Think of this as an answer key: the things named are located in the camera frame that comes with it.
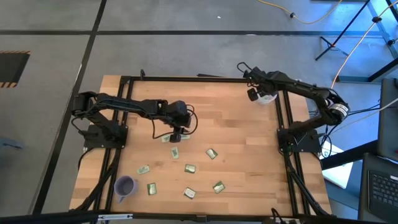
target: concrete floor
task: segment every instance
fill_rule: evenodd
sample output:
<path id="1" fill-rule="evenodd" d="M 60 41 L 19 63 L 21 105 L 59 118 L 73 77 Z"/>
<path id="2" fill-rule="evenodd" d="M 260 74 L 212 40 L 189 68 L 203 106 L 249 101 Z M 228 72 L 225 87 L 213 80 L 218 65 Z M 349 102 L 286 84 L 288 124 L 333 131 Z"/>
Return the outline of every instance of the concrete floor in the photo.
<path id="1" fill-rule="evenodd" d="M 378 12 L 386 6 L 383 0 L 372 2 Z M 334 3 L 283 0 L 278 4 L 291 9 L 303 20 L 312 21 Z M 100 0 L 3 0 L 0 2 L 0 29 L 91 29 L 99 5 Z M 362 3 L 343 3 L 325 20 L 305 26 L 255 0 L 112 0 L 106 5 L 99 29 L 342 30 L 361 6 Z M 371 18 L 369 10 L 365 9 L 350 30 L 365 31 Z M 383 17 L 383 24 L 395 36 L 396 22 L 390 12 L 386 13 L 385 20 Z M 87 40 L 87 36 L 0 35 L 1 50 L 32 51 L 17 88 L 0 89 L 0 136 L 27 145 L 20 151 L 8 147 L 0 150 L 3 178 L 0 216 L 25 215 L 29 210 Z M 338 46 L 349 52 L 358 40 L 359 37 L 344 37 Z M 319 37 L 99 36 L 81 91 L 98 91 L 103 75 L 138 75 L 142 68 L 147 75 L 156 76 L 207 73 L 238 77 L 236 64 L 240 61 L 265 71 L 280 70 L 291 78 L 330 86 L 345 56 L 328 52 L 314 61 L 325 47 Z M 383 39 L 367 38 L 341 74 L 368 76 L 391 60 Z M 377 104 L 380 95 L 380 86 L 374 84 L 337 83 L 335 89 L 352 110 Z M 337 132 L 332 137 L 333 144 L 350 149 L 376 139 L 377 121 L 378 117 L 373 116 Z M 69 128 L 44 212 L 68 210 L 82 145 L 82 137 Z"/>

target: wooden table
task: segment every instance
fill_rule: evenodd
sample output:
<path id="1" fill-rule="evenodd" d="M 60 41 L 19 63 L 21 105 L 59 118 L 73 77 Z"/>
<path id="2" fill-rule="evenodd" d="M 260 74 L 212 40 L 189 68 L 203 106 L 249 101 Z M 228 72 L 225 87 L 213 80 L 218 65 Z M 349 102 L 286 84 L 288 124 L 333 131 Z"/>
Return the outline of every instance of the wooden table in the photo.
<path id="1" fill-rule="evenodd" d="M 120 78 L 104 76 L 100 92 L 117 95 Z M 261 106 L 250 102 L 245 83 L 136 81 L 132 90 L 134 100 L 165 99 L 170 103 L 183 100 L 193 105 L 199 124 L 189 140 L 162 143 L 160 139 L 152 139 L 149 120 L 129 113 L 129 132 L 126 147 L 121 153 L 118 177 L 130 175 L 139 182 L 139 190 L 120 204 L 114 195 L 112 211 L 270 215 L 271 208 L 275 208 L 281 215 L 292 214 L 284 160 L 277 151 L 275 103 Z M 294 120 L 308 119 L 305 98 L 295 94 L 289 96 Z M 108 119 L 112 113 L 103 111 Z M 170 131 L 160 121 L 156 121 L 155 126 L 156 135 Z M 174 146 L 178 146 L 179 159 L 172 159 L 170 149 Z M 214 160 L 205 153 L 209 148 L 218 153 Z M 79 206 L 96 185 L 103 155 L 104 149 L 94 149 L 82 160 L 70 208 Z M 323 209 L 330 213 L 319 161 L 309 153 L 301 153 L 300 156 L 306 186 Z M 150 172 L 137 175 L 136 170 L 147 164 Z M 196 165 L 196 173 L 184 172 L 185 164 Z M 212 186 L 220 180 L 226 189 L 215 194 Z M 156 183 L 157 194 L 149 196 L 147 184 L 153 182 Z M 183 195 L 186 187 L 197 191 L 194 199 Z M 105 186 L 101 208 L 104 207 L 107 189 Z M 297 186 L 295 193 L 298 209 L 303 213 Z"/>

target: purple cup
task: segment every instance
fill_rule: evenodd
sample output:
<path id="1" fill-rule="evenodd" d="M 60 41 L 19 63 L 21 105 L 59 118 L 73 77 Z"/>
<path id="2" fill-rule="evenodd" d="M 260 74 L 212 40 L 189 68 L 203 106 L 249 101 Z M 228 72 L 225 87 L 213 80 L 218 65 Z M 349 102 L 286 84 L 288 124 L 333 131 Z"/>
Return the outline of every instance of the purple cup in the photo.
<path id="1" fill-rule="evenodd" d="M 138 190 L 138 182 L 125 175 L 119 177 L 113 185 L 114 193 L 119 196 L 118 203 L 121 203 L 127 196 L 133 195 Z"/>

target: keyboard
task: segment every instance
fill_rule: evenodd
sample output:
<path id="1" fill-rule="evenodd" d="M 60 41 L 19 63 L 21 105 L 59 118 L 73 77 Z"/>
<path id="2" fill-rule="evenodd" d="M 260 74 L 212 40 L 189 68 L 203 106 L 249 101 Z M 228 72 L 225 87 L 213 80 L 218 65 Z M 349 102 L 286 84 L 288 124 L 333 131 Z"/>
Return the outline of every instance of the keyboard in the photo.
<path id="1" fill-rule="evenodd" d="M 369 211 L 387 221 L 398 213 L 398 177 L 369 171 Z"/>

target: tripod stand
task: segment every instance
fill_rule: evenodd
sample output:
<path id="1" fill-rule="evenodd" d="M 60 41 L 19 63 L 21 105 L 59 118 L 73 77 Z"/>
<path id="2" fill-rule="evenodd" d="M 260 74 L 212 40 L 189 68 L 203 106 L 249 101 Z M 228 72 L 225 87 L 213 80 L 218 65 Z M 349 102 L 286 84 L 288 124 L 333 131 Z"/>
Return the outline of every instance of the tripod stand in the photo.
<path id="1" fill-rule="evenodd" d="M 341 32 L 341 34 L 337 37 L 337 39 L 333 43 L 327 41 L 324 37 L 321 37 L 321 39 L 328 44 L 328 48 L 326 50 L 324 50 L 315 60 L 320 59 L 329 50 L 337 50 L 337 51 L 341 52 L 342 54 L 344 54 L 345 56 L 348 56 L 348 54 L 346 52 L 344 52 L 343 50 L 341 50 L 338 47 L 336 47 L 336 44 L 337 44 L 338 40 L 340 40 L 340 38 L 343 36 L 343 34 L 347 31 L 347 29 L 350 27 L 350 25 L 359 16 L 359 14 L 362 12 L 362 10 L 368 5 L 369 1 L 370 0 L 367 0 L 365 2 L 365 4 L 362 6 L 362 8 L 356 13 L 356 15 L 353 17 L 353 19 L 349 22 L 349 24 L 344 28 L 344 30 Z"/>

